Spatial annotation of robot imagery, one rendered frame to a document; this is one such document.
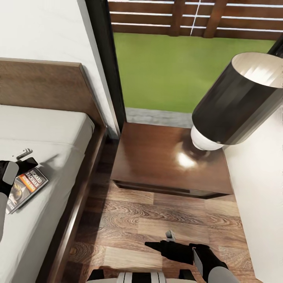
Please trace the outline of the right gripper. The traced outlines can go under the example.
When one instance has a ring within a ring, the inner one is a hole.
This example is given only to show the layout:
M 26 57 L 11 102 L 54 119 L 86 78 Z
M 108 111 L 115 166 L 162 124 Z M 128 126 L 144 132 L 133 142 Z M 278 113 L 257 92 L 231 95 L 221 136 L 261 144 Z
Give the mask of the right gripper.
M 161 252 L 167 259 L 182 263 L 182 244 L 175 242 L 145 242 L 145 245 Z

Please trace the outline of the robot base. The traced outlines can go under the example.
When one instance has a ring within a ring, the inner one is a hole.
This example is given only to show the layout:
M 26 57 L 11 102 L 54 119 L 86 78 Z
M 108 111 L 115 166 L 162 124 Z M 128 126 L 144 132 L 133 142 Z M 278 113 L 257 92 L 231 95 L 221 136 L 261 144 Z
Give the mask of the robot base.
M 176 278 L 167 278 L 167 283 L 197 283 L 194 280 L 191 270 L 181 269 L 179 274 L 179 279 Z M 89 280 L 86 283 L 116 283 L 117 278 L 104 278 L 104 271 L 92 270 Z

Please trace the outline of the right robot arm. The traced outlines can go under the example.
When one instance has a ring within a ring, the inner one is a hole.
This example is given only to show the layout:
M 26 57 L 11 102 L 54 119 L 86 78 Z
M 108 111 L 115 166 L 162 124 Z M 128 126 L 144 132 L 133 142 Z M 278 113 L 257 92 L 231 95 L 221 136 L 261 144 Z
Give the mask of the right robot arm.
M 180 263 L 193 265 L 195 263 L 202 278 L 207 283 L 241 283 L 230 272 L 225 262 L 222 262 L 208 245 L 193 244 L 183 245 L 175 242 L 175 234 L 172 230 L 167 231 L 166 241 L 145 242 L 145 245 L 161 252 L 167 259 Z

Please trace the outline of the hardback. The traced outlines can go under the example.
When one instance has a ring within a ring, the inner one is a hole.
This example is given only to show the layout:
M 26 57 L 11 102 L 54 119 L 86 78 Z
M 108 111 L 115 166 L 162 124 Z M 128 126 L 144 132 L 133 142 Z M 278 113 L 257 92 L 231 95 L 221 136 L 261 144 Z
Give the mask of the hardback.
M 13 214 L 48 181 L 37 167 L 17 177 L 7 200 L 6 214 Z

